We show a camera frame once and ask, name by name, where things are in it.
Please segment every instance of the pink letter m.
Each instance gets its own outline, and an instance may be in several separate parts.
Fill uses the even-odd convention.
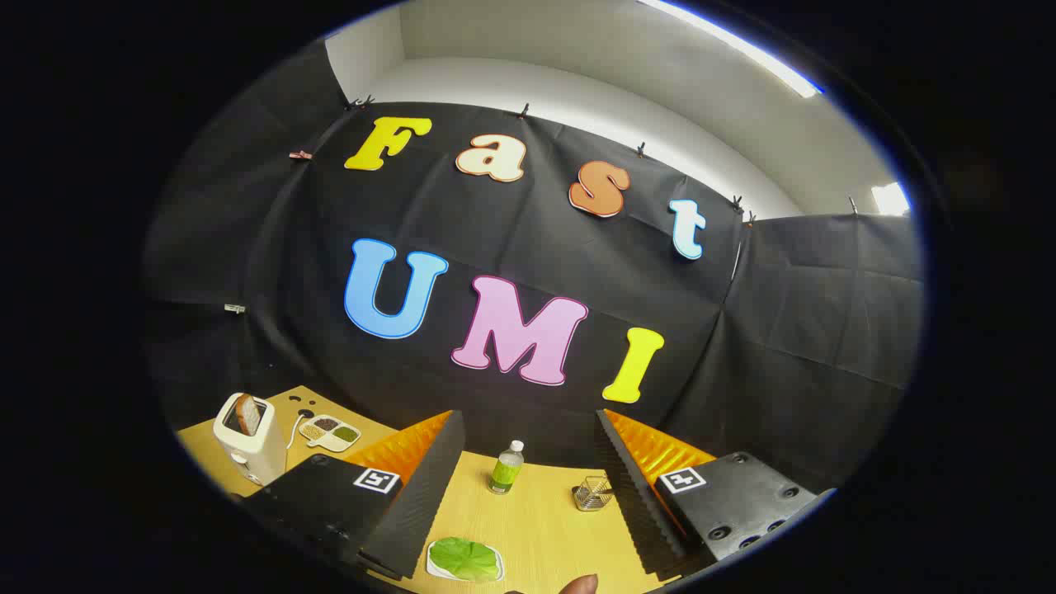
[[[528,353],[535,351],[528,365],[521,368],[521,377],[545,386],[565,383],[562,366],[568,354],[572,333],[587,317],[587,308],[579,301],[554,297],[528,323],[522,320],[517,289],[512,282],[493,276],[473,279],[479,299],[469,328],[469,336],[460,349],[451,352],[451,360],[471,369],[487,369],[491,359],[484,354],[491,337],[503,373]]]

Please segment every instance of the white toaster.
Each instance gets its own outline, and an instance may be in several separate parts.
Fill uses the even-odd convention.
[[[234,403],[242,394],[235,392],[224,403],[212,422],[212,434],[243,477],[267,485],[286,471],[286,444],[276,420],[275,406],[256,396],[253,403],[261,415],[257,432],[247,435],[238,429]]]

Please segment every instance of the blue letter u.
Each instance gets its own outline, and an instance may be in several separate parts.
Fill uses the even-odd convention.
[[[344,311],[352,323],[367,334],[381,338],[407,338],[418,331],[426,319],[429,296],[436,277],[448,272],[448,261],[435,254],[412,252],[407,256],[411,265],[411,282],[403,298],[403,309],[390,316],[374,307],[374,295],[385,263],[396,258],[396,249],[382,241],[359,239],[352,244],[356,255],[344,289]]]

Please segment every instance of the ceiling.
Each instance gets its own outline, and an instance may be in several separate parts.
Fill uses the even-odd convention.
[[[894,181],[824,95],[803,98],[722,41],[635,0],[412,0],[408,59],[515,60],[588,76],[698,124],[762,170],[805,214],[876,212]]]

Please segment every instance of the plate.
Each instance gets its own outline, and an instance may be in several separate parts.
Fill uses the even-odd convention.
[[[325,434],[323,437],[313,441],[312,438],[304,432],[304,427],[307,425],[315,425],[317,421],[320,421],[322,419],[329,419],[331,421],[337,423],[337,426],[331,429],[329,431],[325,431]],[[352,440],[351,442],[346,442],[341,438],[334,435],[334,431],[337,431],[341,427],[347,427],[353,431],[355,431],[356,439]],[[319,429],[320,431],[323,430],[319,426],[316,426],[316,429]],[[304,422],[301,423],[301,425],[297,428],[297,431],[301,433],[301,435],[304,439],[308,440],[308,447],[322,446],[331,451],[337,451],[337,452],[341,452],[348,449],[352,446],[352,444],[358,442],[359,438],[363,437],[363,432],[360,431],[359,429],[353,427],[352,425],[348,425],[347,423],[341,421],[340,419],[336,419],[328,414],[317,414],[312,419],[304,420]]]
[[[436,544],[436,542],[437,541],[431,542],[429,544],[429,549],[426,550],[426,571],[429,572],[429,575],[435,575],[436,577],[442,577],[445,579],[453,579],[455,581],[473,581],[472,579],[455,577],[453,573],[433,563],[433,556],[429,553],[433,550],[433,545]],[[491,581],[502,581],[503,577],[506,575],[506,565],[503,564],[503,555],[493,546],[488,546],[488,549],[491,549],[491,552],[495,554],[495,564],[498,565],[498,577]],[[491,581],[479,581],[474,583],[491,583]]]

